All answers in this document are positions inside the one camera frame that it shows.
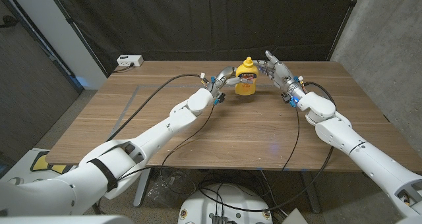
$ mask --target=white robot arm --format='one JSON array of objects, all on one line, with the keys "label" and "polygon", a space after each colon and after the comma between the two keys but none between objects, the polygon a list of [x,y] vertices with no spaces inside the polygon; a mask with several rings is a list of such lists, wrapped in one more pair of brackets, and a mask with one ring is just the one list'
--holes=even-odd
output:
[{"label": "white robot arm", "polygon": [[314,92],[307,93],[301,76],[293,77],[269,51],[266,56],[270,61],[255,61],[255,65],[282,90],[286,102],[302,111],[309,109],[305,116],[315,126],[318,137],[348,155],[385,192],[403,217],[420,216],[422,189],[417,183],[422,181],[422,176],[407,170],[358,135],[330,100]]},{"label": "white robot arm", "polygon": [[0,211],[22,215],[80,215],[102,196],[112,199],[140,175],[150,158],[177,133],[189,127],[204,109],[224,100],[220,88],[235,68],[228,67],[212,84],[176,105],[169,117],[128,140],[111,140],[88,153],[78,168],[54,179],[22,185],[0,183]]}]

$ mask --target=bottle label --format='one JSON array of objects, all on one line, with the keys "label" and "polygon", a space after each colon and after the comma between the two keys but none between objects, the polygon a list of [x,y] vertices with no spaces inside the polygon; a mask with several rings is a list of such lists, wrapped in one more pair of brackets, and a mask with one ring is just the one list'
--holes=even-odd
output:
[{"label": "bottle label", "polygon": [[[256,79],[256,74],[253,72],[244,72],[244,73],[239,74],[238,77],[244,80],[253,81],[254,79]],[[251,88],[251,84],[248,84],[248,83],[239,83],[239,84],[242,86],[243,91],[247,92]]]},{"label": "bottle label", "polygon": [[244,78],[244,79],[247,79],[247,80],[252,80],[252,79],[256,78],[256,74],[253,73],[253,72],[244,72],[244,73],[239,74],[238,77]]}]

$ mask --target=electrical connector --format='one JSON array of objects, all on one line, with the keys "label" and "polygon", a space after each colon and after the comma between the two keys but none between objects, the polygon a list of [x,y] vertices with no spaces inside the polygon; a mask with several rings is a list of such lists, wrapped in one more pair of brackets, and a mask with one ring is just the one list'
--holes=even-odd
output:
[{"label": "electrical connector", "polygon": [[120,55],[117,59],[117,63],[120,67],[129,67],[133,63],[135,67],[141,66],[144,62],[142,55]]}]

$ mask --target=black backdrop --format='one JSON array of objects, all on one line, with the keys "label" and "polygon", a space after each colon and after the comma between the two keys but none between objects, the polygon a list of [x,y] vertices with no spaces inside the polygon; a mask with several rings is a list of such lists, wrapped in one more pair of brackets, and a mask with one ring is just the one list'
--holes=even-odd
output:
[{"label": "black backdrop", "polygon": [[325,61],[351,0],[60,0],[108,74],[145,60]]}]

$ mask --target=yellow bottle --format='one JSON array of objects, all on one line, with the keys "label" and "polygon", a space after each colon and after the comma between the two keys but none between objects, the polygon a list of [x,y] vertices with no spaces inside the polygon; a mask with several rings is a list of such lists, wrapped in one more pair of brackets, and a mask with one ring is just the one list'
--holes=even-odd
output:
[{"label": "yellow bottle", "polygon": [[258,77],[258,68],[253,65],[251,57],[247,57],[243,64],[240,65],[236,70],[236,76],[253,80],[253,84],[238,83],[235,86],[235,93],[239,95],[252,95],[255,93],[255,82]]}]

